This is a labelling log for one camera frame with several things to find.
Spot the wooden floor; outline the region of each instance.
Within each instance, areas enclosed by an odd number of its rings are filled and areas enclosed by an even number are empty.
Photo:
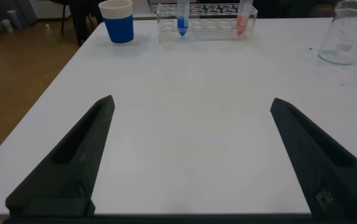
[[[50,24],[54,36],[46,34]],[[0,32],[0,144],[78,50],[72,21]]]

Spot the white table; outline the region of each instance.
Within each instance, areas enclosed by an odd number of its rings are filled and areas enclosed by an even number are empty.
[[[100,25],[0,146],[6,197],[98,99],[111,122],[96,214],[310,213],[269,112],[293,103],[357,157],[357,64],[316,57],[331,19],[260,19],[250,42],[112,46]]]

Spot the test tube rack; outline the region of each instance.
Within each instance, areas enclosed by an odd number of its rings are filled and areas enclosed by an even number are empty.
[[[188,31],[182,37],[177,30],[175,4],[157,8],[159,42],[183,40],[247,40],[254,31],[257,9],[252,6],[248,25],[238,32],[236,18],[239,4],[191,4]]]

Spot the blue cup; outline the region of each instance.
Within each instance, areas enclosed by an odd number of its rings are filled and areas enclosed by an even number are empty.
[[[115,44],[133,40],[133,3],[130,0],[108,0],[98,4],[109,38]]]

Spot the blue liquid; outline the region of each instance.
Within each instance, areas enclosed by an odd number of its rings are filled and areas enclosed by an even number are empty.
[[[182,37],[187,33],[188,20],[186,20],[184,16],[180,16],[177,18],[177,29]]]

